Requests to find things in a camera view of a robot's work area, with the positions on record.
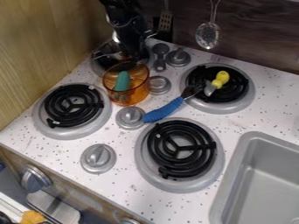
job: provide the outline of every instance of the silver burner ring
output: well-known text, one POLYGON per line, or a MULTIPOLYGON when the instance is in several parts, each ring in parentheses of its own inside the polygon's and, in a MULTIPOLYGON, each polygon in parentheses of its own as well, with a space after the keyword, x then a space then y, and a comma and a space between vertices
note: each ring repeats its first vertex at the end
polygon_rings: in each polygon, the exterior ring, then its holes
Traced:
POLYGON ((166 118, 160 123, 168 121, 186 121, 194 123, 204 129, 217 144, 217 157, 215 158, 212 167, 205 175, 198 175, 192 178, 162 178, 158 171, 158 164, 150 157, 147 149, 147 138, 149 132, 155 127, 155 123, 149 125, 138 137, 135 146, 135 161, 136 167, 140 174, 153 186, 170 193, 194 193, 200 191, 212 184, 221 174, 225 164, 225 153, 220 140, 217 136, 200 122, 195 122, 191 119, 184 118, 166 118))
MULTIPOLYGON (((234 69, 241 73, 246 79, 248 79, 248 90, 247 92, 240 97, 238 100, 235 101, 230 101, 230 102, 220 102, 220 103, 215 103, 215 102, 204 102, 200 99, 197 99, 195 97, 189 98, 186 100, 186 102, 194 107, 195 109, 198 109, 200 111, 204 111, 209 114, 215 114, 215 115, 226 115, 226 114, 232 114, 236 113, 238 111, 241 111, 242 109, 245 109, 248 107, 252 101, 254 100, 255 97, 255 87, 254 83, 251 80, 251 78, 244 73, 243 71, 239 70, 239 68, 234 67, 234 66, 228 66, 226 64, 221 64, 221 63, 206 63, 206 64, 201 64, 199 66, 206 66, 206 67, 228 67, 231 69, 234 69)), ((185 73, 183 73, 179 90, 181 93, 183 93, 184 89, 187 87, 187 78, 189 74, 196 68, 197 66, 194 66, 187 70, 185 73)))
POLYGON ((112 113, 112 107, 111 102, 105 93, 104 90, 102 90, 99 87, 96 87, 94 85, 91 85, 89 83, 70 83, 70 84, 81 84, 81 85, 87 85, 91 88, 95 88, 99 94, 101 95, 101 98, 103 100, 104 108, 102 109, 101 113, 98 116, 95 116, 94 119, 89 120, 88 122, 82 123, 81 125, 70 127, 70 128, 60 128, 56 127, 54 129, 50 128, 47 121, 45 120, 46 112, 44 109, 44 100, 45 98, 53 91, 57 89, 54 88, 44 94, 38 102, 35 104, 33 112, 32 112, 32 119, 35 127, 38 131, 40 131, 43 135, 46 137, 58 139, 58 140, 74 140, 81 137, 86 137, 98 129, 100 129, 110 118, 112 113))

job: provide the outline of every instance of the white speckled surface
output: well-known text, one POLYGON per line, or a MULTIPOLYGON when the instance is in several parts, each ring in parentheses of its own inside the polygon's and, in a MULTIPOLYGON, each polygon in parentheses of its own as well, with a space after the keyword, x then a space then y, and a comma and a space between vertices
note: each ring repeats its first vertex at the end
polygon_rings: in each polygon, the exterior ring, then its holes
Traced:
MULTIPOLYGON (((170 79, 172 90, 161 96, 150 95, 139 107, 149 112, 179 96, 178 83, 185 69, 206 62, 226 63, 238 67, 253 79, 256 88, 254 102, 231 115, 210 115, 185 104, 173 116, 191 118, 212 129, 225 149, 226 167, 239 137, 248 131, 262 131, 298 143, 299 76, 189 48, 186 51, 192 56, 190 65, 181 68, 168 66, 167 71, 161 73, 170 79)), ((97 78, 86 59, 58 85, 95 83, 97 78)), ((149 221, 158 224, 208 224, 209 209, 221 178, 208 188, 189 194, 164 192, 148 184, 139 174, 134 161, 134 145, 145 126, 133 131, 119 129, 115 123, 119 109, 121 107, 114 105, 108 123, 92 135, 78 140, 58 141, 43 136, 35 129, 30 107, 1 132, 0 143, 149 221), (111 171, 99 176, 83 171, 80 155, 91 144, 108 144, 115 149, 117 161, 111 171)))

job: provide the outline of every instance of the silver knob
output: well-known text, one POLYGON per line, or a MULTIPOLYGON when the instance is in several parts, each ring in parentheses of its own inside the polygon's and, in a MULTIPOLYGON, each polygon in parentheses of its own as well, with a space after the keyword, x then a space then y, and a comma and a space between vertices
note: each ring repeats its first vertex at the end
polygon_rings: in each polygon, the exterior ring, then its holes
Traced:
POLYGON ((116 123, 125 130, 136 130, 144 125, 143 115, 145 112, 138 107, 121 109, 116 115, 116 123))
POLYGON ((52 181, 37 167, 28 164, 24 168, 21 186, 28 193, 35 193, 52 185, 52 181))
POLYGON ((140 222, 129 218, 122 218, 121 224, 140 224, 140 222))
POLYGON ((172 67, 184 67, 191 62, 191 56, 179 47, 176 51, 169 52, 166 56, 166 63, 172 67))
POLYGON ((115 162, 115 151, 106 144, 94 144, 88 147, 80 158, 83 169, 94 174, 109 171, 115 162))

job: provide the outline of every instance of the sink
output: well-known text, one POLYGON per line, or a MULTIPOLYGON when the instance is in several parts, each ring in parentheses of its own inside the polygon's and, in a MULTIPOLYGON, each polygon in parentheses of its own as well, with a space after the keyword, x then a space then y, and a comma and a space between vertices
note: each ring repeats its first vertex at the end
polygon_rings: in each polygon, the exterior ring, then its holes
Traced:
POLYGON ((209 214, 211 224, 299 224, 299 146, 244 134, 209 214))

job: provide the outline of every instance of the transparent orange cup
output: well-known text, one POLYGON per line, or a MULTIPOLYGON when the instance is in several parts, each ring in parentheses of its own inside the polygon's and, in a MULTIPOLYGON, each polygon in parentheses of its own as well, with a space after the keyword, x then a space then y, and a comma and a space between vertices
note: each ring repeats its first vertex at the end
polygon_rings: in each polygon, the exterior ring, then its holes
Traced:
POLYGON ((103 76, 103 85, 110 99, 118 105, 130 106, 144 100, 150 93, 150 70, 142 62, 126 61, 110 67, 103 76), (120 72, 127 71, 130 76, 129 89, 115 91, 120 72))

